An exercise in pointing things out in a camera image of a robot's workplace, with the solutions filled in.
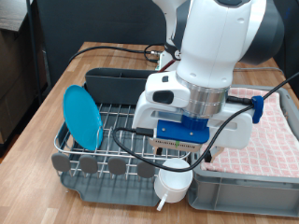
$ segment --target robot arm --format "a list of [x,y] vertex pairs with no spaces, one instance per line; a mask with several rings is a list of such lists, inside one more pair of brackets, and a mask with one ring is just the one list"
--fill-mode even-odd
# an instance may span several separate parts
[[[166,41],[165,50],[160,55],[158,70],[163,68],[167,63],[173,60],[173,55],[178,54],[178,49],[173,43],[171,36],[176,27],[177,22],[177,8],[182,5],[186,0],[152,0],[163,12],[166,20]],[[178,61],[167,68],[167,71],[176,70]]]
[[[155,149],[168,147],[195,152],[210,141],[223,122],[244,108],[226,103],[226,99],[235,64],[246,56],[245,51],[251,49],[261,31],[261,15],[264,18],[267,9],[265,1],[272,0],[193,1],[178,69],[150,75],[135,111],[133,128],[152,129],[154,136],[149,142]],[[255,16],[255,10],[261,10],[257,13],[260,16]],[[265,27],[270,34],[267,36],[273,36],[270,42],[276,40],[273,45],[277,49],[283,32],[278,14],[272,17],[278,22]],[[275,54],[274,50],[269,52],[265,54],[268,59]],[[256,50],[250,57],[261,54]],[[234,118],[214,147],[244,148],[249,142],[253,112],[251,109]]]
[[166,43],[175,46],[171,40],[177,20],[177,8],[186,0],[152,0],[163,12],[166,20]]

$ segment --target blue gripper part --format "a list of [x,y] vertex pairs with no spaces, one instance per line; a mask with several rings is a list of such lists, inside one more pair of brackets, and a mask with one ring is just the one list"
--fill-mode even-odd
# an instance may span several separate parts
[[263,115],[263,97],[262,96],[253,96],[251,98],[251,100],[254,105],[253,108],[255,109],[254,115],[252,117],[252,122],[254,124],[257,124],[260,122],[260,119]]

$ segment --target wire dish rack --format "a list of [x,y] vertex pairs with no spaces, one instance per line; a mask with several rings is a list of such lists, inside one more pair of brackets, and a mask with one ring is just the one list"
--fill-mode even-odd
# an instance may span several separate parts
[[[76,190],[83,201],[96,203],[118,203],[130,205],[155,206],[159,202],[153,188],[153,178],[159,169],[155,169],[153,178],[140,178],[137,164],[140,160],[121,150],[113,141],[112,131],[116,127],[131,127],[135,113],[134,105],[99,105],[103,121],[103,140],[95,151],[81,147],[64,123],[54,139],[54,145],[60,153],[68,156],[69,172],[57,172],[61,182],[69,189]],[[119,132],[120,141],[134,153],[158,163],[167,159],[187,159],[189,152],[164,148],[162,155],[154,155],[152,146],[146,136],[134,133]],[[80,168],[82,155],[96,158],[98,170],[95,174],[85,174]],[[112,157],[123,158],[126,163],[124,175],[113,175],[108,170],[107,162]]]

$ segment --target dark background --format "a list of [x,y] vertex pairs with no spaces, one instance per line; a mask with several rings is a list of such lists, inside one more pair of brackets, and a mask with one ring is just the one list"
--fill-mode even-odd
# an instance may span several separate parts
[[[299,72],[299,1],[274,0],[285,26],[284,43],[274,57],[286,77]],[[291,82],[292,89],[299,97],[299,80]]]
[[[298,0],[274,0],[285,24],[275,57],[286,77],[299,72]],[[153,44],[165,41],[163,12],[151,0],[37,0],[53,86],[84,41]],[[298,80],[292,88],[299,96]]]

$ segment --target dish towel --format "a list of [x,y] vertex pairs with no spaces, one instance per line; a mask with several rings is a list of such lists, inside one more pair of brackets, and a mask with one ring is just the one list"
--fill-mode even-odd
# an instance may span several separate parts
[[[230,95],[251,98],[264,96],[267,91],[232,88]],[[264,102],[260,123],[253,124],[249,144],[242,150],[226,148],[213,163],[201,162],[208,171],[299,177],[299,142],[282,114],[279,94],[274,93]]]

